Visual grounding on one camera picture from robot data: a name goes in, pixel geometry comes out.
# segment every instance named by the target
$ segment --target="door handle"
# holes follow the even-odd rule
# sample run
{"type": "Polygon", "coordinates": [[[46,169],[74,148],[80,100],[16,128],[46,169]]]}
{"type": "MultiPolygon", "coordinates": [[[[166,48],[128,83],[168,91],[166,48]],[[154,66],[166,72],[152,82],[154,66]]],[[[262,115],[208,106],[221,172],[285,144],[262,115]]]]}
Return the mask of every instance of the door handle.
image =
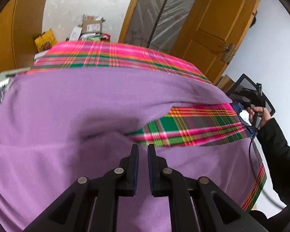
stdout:
{"type": "Polygon", "coordinates": [[[225,52],[223,53],[221,60],[226,62],[228,60],[229,54],[233,52],[233,50],[235,48],[235,44],[231,43],[231,44],[229,44],[229,46],[219,45],[218,47],[225,49],[225,52]]]}

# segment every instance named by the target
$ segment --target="white wall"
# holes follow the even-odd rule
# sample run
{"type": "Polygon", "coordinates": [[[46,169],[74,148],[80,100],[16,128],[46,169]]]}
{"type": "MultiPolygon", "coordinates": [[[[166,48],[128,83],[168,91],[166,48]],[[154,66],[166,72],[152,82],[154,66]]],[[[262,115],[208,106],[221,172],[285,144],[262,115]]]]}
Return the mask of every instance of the white wall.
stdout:
{"type": "MultiPolygon", "coordinates": [[[[257,23],[249,29],[225,71],[234,81],[243,73],[262,83],[262,90],[276,110],[274,117],[290,145],[290,16],[278,0],[261,0],[257,23]]],[[[268,176],[265,190],[279,200],[265,166],[268,176]]],[[[279,211],[262,194],[257,209],[268,217],[279,211]]]]}
{"type": "Polygon", "coordinates": [[[70,37],[75,26],[82,23],[82,15],[102,16],[106,20],[102,31],[118,42],[120,30],[130,0],[46,0],[42,30],[53,29],[58,41],[70,37]]]}

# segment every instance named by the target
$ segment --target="yellow bag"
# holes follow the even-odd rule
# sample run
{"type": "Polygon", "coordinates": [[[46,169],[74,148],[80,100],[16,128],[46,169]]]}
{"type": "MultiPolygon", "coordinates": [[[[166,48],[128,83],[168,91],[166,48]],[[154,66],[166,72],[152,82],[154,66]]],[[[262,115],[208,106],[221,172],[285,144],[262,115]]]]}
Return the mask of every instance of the yellow bag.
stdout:
{"type": "Polygon", "coordinates": [[[41,52],[41,51],[46,51],[50,49],[51,47],[53,47],[57,43],[57,40],[56,40],[53,30],[50,29],[44,32],[39,37],[37,37],[34,40],[34,42],[36,44],[38,52],[41,52]]]}

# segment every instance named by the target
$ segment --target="clutter pile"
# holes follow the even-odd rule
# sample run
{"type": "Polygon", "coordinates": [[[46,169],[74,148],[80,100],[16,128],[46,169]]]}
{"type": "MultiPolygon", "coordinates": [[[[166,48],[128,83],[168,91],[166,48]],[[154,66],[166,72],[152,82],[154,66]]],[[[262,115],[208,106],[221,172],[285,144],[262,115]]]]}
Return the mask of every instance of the clutter pile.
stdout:
{"type": "MultiPolygon", "coordinates": [[[[106,41],[110,42],[111,36],[102,32],[102,24],[105,22],[103,17],[83,15],[83,23],[74,27],[70,37],[66,41],[106,41]]],[[[43,32],[35,37],[35,44],[38,53],[34,57],[36,62],[43,57],[45,53],[51,49],[56,43],[56,37],[52,29],[43,32]]]]}
{"type": "Polygon", "coordinates": [[[74,27],[71,35],[67,41],[107,41],[109,42],[111,36],[102,33],[102,23],[105,22],[103,17],[95,17],[83,15],[82,25],[74,27]]]}

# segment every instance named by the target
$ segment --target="package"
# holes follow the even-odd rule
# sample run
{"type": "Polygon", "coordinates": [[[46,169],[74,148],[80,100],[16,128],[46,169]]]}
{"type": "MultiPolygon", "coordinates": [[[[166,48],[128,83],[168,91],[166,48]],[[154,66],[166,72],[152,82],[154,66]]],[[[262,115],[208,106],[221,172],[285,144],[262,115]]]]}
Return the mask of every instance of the package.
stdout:
{"type": "Polygon", "coordinates": [[[102,33],[102,22],[103,18],[84,17],[82,33],[102,33]]]}
{"type": "Polygon", "coordinates": [[[85,33],[82,34],[80,37],[80,40],[82,41],[105,41],[105,42],[110,42],[111,36],[106,33],[85,33]]]}
{"type": "Polygon", "coordinates": [[[52,29],[43,32],[42,35],[39,35],[35,40],[34,43],[38,49],[38,52],[46,51],[51,49],[56,43],[56,37],[52,29]]]}

